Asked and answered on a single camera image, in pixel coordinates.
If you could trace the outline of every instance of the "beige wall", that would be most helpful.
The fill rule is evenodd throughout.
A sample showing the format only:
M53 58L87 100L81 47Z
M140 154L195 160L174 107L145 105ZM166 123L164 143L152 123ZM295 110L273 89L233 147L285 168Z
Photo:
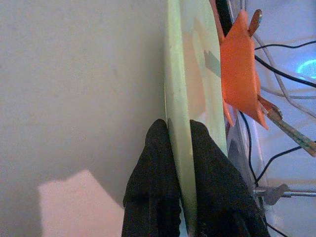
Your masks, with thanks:
M163 2L0 2L0 236L120 235L164 118Z

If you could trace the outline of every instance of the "metal rod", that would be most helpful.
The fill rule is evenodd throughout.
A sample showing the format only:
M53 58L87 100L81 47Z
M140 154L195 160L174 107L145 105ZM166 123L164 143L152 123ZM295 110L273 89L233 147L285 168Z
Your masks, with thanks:
M282 120L282 113L280 109L269 101L258 96L258 101L264 114L283 132L300 145L311 156L316 157L316 143L304 134L297 131L294 127Z
M273 187L257 187L253 190L255 195L263 196L264 192L269 189L274 189ZM316 190L288 190L285 191L283 194L283 198L290 198L292 196L299 196L299 197L316 197Z

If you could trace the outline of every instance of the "black cable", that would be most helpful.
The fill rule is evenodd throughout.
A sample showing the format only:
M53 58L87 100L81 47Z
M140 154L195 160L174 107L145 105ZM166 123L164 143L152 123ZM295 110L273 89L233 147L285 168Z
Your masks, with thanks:
M256 174L255 172L253 171L253 168L252 168L252 164L251 164L251 149L252 149L252 142L251 142L251 133L250 133L250 128L249 128L249 124L247 122L247 119L245 117L245 115L239 111L245 125L246 125L246 129L247 129L247 133L248 133L248 141L249 141L249 153L248 153L248 164L249 164L249 168L250 168L250 171L251 171L251 174L256 182L257 180L257 177L256 177Z
M255 185L256 185L256 187L258 187L258 182L257 182L258 179L257 179L257 177L256 177L255 172L253 171L252 164L251 164L252 142L251 142L251 133L250 133L249 124L248 124L248 121L247 121L245 115L244 115L241 111L239 111L239 113L240 113L240 115L241 115L241 117L242 117L242 119L243 119L243 121L244 121L244 123L245 123L245 125L246 125L246 129L247 129L247 133L248 133L248 141L249 141L248 164L249 164L249 168L250 168L250 171L251 171L251 173L252 173L252 176L253 176L253 178L254 178L254 180L255 180ZM262 197L258 197L258 199L259 199L260 207L261 207L261 209L263 209L263 200L262 200ZM284 237L288 237L288 236L286 236L285 234L283 234L281 231L279 231L279 230L277 230L276 228L274 228L273 226L271 226L271 225L267 222L267 219L266 219L266 216L265 216L265 215L263 216L263 220L264 220L264 222L266 223L266 225L269 226L272 230L278 232L280 235L282 235L282 236L284 236Z
M267 226L269 226L272 230L274 230L275 232L278 232L280 235L284 236L284 237L288 237L286 234L283 234L281 231L277 230L276 228L274 228L272 225L270 225L269 223L267 223Z
M301 83L301 84L305 84L305 85L309 85L311 87L314 87L316 88L316 84L315 83L312 83L310 81L306 81L306 80L302 80L302 79L299 79L299 78L296 78L294 76L291 76L289 74L286 74L274 67L272 67L270 64L266 63L265 61L263 61L261 58L259 58L257 55L255 55L255 59L260 63L262 64L263 66L265 66L267 69L269 69L270 71L276 73L276 74L279 74L280 76L282 77L285 77L287 79L290 79L292 81L295 81L295 82L298 82L298 83Z
M296 45L296 46L291 46L291 45L286 45L286 44L281 44L281 43L271 43L271 44L263 45L261 47L257 47L257 48L255 48L255 50L258 50L258 49L261 49L261 48L267 48L267 47L300 48L300 47L303 47L303 46L306 46L306 45L309 45L309 44L312 44L312 43L316 43L316 40L310 41L310 42L306 42L306 43L303 43L303 44L300 44L300 45Z
M302 147L298 146L298 147L294 147L292 149L289 149L287 151L281 152L276 154L275 156L271 157L270 160L268 161L268 163L266 164L266 166L264 167L264 169L262 170L261 174L259 175L259 177L257 178L257 180L255 181L256 184L258 184L259 180L262 178L262 176L265 174L265 172L267 171L269 165L272 163L272 161L274 161L276 158L289 154L291 152L297 151L299 149L301 149Z

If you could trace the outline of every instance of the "white cable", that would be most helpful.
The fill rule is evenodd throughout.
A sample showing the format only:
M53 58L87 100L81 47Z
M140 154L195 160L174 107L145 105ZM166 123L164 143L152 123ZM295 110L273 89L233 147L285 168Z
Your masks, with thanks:
M264 43L261 41L260 37L259 37L256 33L255 33L253 36L254 36L254 38L257 40L257 42L259 43L260 46L263 46L263 45L264 45ZM268 61L270 62L270 65L271 65L272 67L276 68L276 64L275 64L275 62L274 62L274 60L273 60L273 58L272 58L272 56L271 56L269 50L268 50L267 48L262 48L262 50L264 51L264 53L265 53L265 55L266 55ZM288 94L288 92L287 92L287 90L286 90L286 88L285 88L285 86L284 86L284 84L283 84L283 82L282 82L281 76L275 73L275 77L276 77L276 80L277 80L277 82L278 82L278 84L279 84L279 86L280 86L280 89L281 89L281 91L283 92L283 94L284 94L285 98L287 99L287 101L288 101L291 105L293 105L294 107L296 107L297 109L299 109L299 110L305 112L306 114L309 114L310 116L312 116L312 117L314 117L314 118L316 119L316 114L315 114L313 111L310 111L309 109L307 109L307 108L305 108L305 107L303 107L303 106L297 104L296 102L294 102L294 101L291 99L290 95Z
M240 0L240 9L247 9L247 0Z
M261 89L264 90L264 91L267 92L267 93L272 94L272 95L276 95L276 96L280 96L280 97L285 97L284 94L279 93L279 92L277 92L277 91L273 91L273 90L271 90L271 89L269 89L269 88L266 88L266 87L263 87L263 86L262 86ZM316 96L290 95L290 97L291 97L292 99L299 99L299 100L314 100L314 99L316 99Z

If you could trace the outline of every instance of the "white surface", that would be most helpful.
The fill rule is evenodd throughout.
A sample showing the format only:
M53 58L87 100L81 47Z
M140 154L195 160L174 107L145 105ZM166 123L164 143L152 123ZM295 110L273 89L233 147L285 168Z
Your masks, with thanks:
M1 237L119 236L127 180L147 129L165 117L164 9L1 1ZM85 185L82 196L68 188ZM99 218L94 234L85 213Z
M268 43L286 43L297 45L316 39L316 2L313 0L256 0L248 1L247 10L252 15L255 9L262 9L263 18L257 30L258 35ZM296 71L303 62L316 59L316 45L306 46L298 49L269 48L271 55L279 68ZM264 54L257 55L267 61ZM280 91L274 75L256 64L259 77L263 86ZM290 82L283 79L290 94L316 95L315 89ZM316 140L316 119L300 112L298 109L280 97L270 95L262 91L262 96L282 110L283 118L290 125ZM316 112L315 100L296 100L304 106ZM272 156L297 144L287 137L281 130L267 121L269 131L258 124L252 123L253 144L259 146L254 148L253 165L257 175L263 169ZM273 161L262 179L261 185L278 186L286 183L291 188L316 189L316 159L309 156L305 151L296 151ZM282 198L275 206L268 210L268 221L271 225L285 234L293 237L315 236L316 199L306 197ZM272 236L279 236L274 231Z
M193 236L197 198L189 120L206 124L215 143L227 153L220 49L208 0L168 1L165 65L168 129L188 233Z

